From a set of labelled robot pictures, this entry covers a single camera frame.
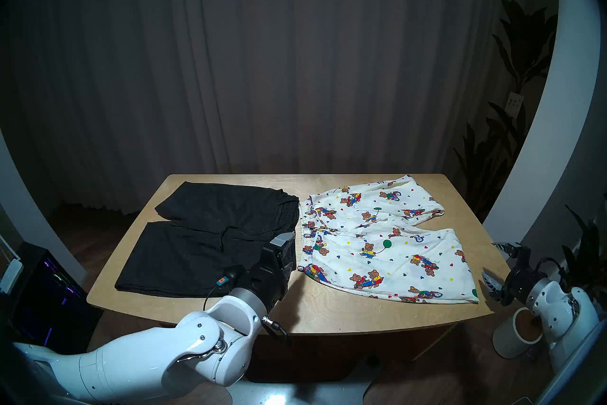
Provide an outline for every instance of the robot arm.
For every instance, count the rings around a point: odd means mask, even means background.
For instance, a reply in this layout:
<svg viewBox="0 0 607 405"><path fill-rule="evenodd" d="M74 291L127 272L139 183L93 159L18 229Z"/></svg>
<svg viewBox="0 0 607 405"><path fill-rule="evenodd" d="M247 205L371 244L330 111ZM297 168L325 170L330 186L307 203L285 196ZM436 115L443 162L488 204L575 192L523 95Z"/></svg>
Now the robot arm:
<svg viewBox="0 0 607 405"><path fill-rule="evenodd" d="M276 237L249 271L233 266L227 274L235 285L230 294L205 312L186 315L175 328L139 331L81 355L14 345L61 386L66 398L86 403L179 396L200 377L229 386L249 366L261 326L280 329L267 314L286 294L292 263L283 261L293 241L294 233Z"/></svg>
<svg viewBox="0 0 607 405"><path fill-rule="evenodd" d="M586 292L574 287L566 294L558 282L529 266L531 250L510 243L494 243L517 263L506 277L503 287L486 273L483 281L490 296L510 305L522 302L534 316L542 319L544 336L549 345L552 368L558 371L580 343L598 325L598 315Z"/></svg>

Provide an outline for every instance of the white cup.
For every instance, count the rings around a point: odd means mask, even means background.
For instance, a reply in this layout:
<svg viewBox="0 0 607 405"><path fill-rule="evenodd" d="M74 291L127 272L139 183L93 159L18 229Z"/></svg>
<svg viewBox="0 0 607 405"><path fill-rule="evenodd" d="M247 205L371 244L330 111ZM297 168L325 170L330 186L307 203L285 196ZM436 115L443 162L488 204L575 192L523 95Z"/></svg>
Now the white cup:
<svg viewBox="0 0 607 405"><path fill-rule="evenodd" d="M527 341L518 334L517 316L523 310L528 310L528 308L519 308L514 315L510 315L502 325L493 331L493 347L502 358L516 358L519 354L531 348L544 336L544 333L540 333L535 340Z"/></svg>

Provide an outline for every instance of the wooden table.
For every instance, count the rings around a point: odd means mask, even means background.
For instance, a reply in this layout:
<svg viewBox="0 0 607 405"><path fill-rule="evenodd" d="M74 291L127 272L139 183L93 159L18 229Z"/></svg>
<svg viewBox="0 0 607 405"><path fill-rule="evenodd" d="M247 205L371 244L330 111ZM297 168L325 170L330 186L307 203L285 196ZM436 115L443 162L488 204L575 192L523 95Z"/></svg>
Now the wooden table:
<svg viewBox="0 0 607 405"><path fill-rule="evenodd" d="M87 300L92 305L138 317L176 324L190 312L201 310L204 299L176 299L122 292L114 288L122 268L147 222L164 220L154 208L185 181L264 186L283 189L305 200L310 194L362 183L391 180L402 174L359 175L170 175L148 201L124 235L103 271L95 281ZM460 240L466 261L474 277L478 303L413 304L355 296L323 286L303 273L291 273L289 292L272 310L271 317L287 331L300 335L360 334L402 331L452 324L492 313L486 290L480 288L482 270L503 280L509 268L491 239L449 180L440 174L413 174L415 181L445 208L445 214L419 226L429 230L453 228ZM297 256L301 254L301 227L296 229ZM210 307L219 299L211 298Z"/></svg>

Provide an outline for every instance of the white shorts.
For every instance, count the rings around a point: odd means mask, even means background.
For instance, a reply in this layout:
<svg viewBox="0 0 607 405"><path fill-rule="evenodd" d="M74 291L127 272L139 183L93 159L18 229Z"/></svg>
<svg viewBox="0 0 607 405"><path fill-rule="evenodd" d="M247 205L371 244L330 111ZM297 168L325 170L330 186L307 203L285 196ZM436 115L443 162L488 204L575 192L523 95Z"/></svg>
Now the white shorts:
<svg viewBox="0 0 607 405"><path fill-rule="evenodd" d="M454 230L414 226L444 209L411 176L332 189L300 207L297 269L312 279L376 299L478 302Z"/></svg>

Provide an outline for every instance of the gray curtain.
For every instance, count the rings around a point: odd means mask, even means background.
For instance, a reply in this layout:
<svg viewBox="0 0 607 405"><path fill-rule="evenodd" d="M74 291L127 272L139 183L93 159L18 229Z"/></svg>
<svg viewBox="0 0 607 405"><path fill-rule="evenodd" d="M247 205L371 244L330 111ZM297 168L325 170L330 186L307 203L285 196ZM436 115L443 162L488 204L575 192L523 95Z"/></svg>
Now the gray curtain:
<svg viewBox="0 0 607 405"><path fill-rule="evenodd" d="M500 14L500 0L10 0L2 47L62 199L129 212L171 173L441 172L506 95Z"/></svg>

